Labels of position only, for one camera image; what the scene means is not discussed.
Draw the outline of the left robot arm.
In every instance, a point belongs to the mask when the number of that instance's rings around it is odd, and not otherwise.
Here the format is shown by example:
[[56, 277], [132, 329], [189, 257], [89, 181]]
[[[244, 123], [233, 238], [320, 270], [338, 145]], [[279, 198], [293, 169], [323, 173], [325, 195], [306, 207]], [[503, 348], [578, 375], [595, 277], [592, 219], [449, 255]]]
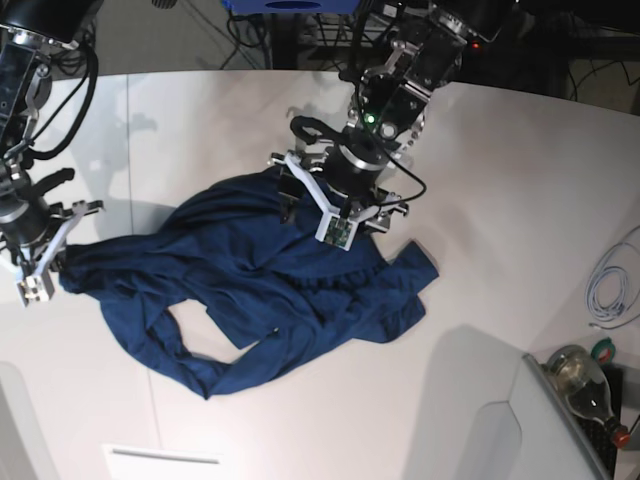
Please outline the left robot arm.
[[354, 87], [342, 129], [309, 116], [291, 120], [298, 140], [325, 149], [280, 159], [285, 206], [309, 194], [323, 232], [353, 232], [406, 214], [407, 200], [382, 190], [379, 178], [389, 166], [408, 170], [401, 159], [422, 133], [433, 93], [450, 82], [471, 43], [496, 38], [513, 8], [511, 1], [432, 1], [416, 14], [399, 13], [389, 57], [370, 67], [351, 63], [341, 76]]

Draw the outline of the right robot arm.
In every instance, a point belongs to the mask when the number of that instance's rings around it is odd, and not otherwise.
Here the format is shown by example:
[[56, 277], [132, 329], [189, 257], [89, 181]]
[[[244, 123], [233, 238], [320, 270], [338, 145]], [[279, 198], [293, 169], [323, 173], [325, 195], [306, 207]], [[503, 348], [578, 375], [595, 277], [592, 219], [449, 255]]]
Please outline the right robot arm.
[[[1, 239], [20, 249], [45, 242], [57, 222], [43, 199], [47, 187], [73, 178], [58, 172], [34, 185], [28, 170], [51, 160], [73, 140], [93, 99], [98, 74], [95, 50], [81, 36], [100, 1], [3, 1], [1, 3]], [[40, 109], [49, 98], [54, 55], [77, 53], [86, 62], [88, 90], [78, 115], [55, 148], [33, 149]]]

